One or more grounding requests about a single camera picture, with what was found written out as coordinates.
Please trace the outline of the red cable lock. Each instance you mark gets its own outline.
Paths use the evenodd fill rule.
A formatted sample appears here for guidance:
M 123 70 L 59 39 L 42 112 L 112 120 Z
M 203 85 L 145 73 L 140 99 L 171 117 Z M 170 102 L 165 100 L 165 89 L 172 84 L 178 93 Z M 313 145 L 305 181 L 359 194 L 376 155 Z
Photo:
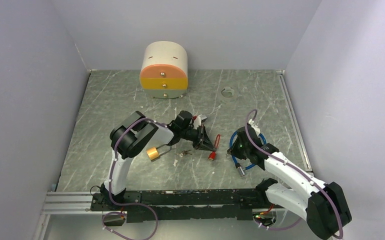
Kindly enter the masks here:
M 221 139 L 221 135 L 218 134 L 215 138 L 215 141 L 214 141 L 214 151 L 212 151 L 209 156 L 208 156 L 208 160 L 210 162 L 214 161 L 215 158 L 216 158 L 216 155 L 217 155 L 217 149 L 219 147 L 219 144 L 220 144 L 220 139 Z

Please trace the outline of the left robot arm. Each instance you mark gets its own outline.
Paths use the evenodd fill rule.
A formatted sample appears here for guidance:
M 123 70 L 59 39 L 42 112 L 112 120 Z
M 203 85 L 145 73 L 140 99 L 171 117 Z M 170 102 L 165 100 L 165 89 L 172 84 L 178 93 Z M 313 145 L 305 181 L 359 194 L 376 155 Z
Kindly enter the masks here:
M 195 150 L 216 151 L 203 120 L 191 112 L 182 110 L 170 123 L 160 123 L 135 111 L 109 136 L 112 160 L 107 178 L 100 187 L 104 204 L 118 210 L 124 203 L 127 176 L 133 159 L 144 149 L 151 161 L 159 158 L 158 148 L 172 147 L 181 139 L 190 141 Z

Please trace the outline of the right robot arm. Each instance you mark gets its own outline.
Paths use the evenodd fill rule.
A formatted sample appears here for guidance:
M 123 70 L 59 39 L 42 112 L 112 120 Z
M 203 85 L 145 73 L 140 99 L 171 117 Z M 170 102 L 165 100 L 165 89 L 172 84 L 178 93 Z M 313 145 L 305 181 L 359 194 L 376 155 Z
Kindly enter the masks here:
M 259 167 L 281 180 L 268 178 L 256 186 L 255 201 L 260 207 L 274 204 L 285 208 L 322 240 L 343 237 L 352 215 L 339 184 L 326 183 L 299 168 L 250 124 L 232 134 L 227 153 L 237 166 L 239 159 L 250 160 L 251 168 Z

